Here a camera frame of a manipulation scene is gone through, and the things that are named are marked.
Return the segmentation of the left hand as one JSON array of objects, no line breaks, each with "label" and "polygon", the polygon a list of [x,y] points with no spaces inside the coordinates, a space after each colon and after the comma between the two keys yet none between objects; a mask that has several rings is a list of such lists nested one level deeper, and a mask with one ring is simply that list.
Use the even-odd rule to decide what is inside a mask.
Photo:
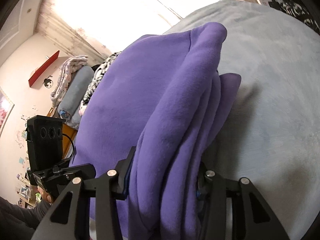
[{"label": "left hand", "polygon": [[39,194],[41,195],[41,198],[44,201],[46,201],[46,202],[48,202],[50,204],[53,203],[53,199],[52,199],[51,195],[46,190],[44,190],[41,187],[37,187],[37,191],[39,192]]}]

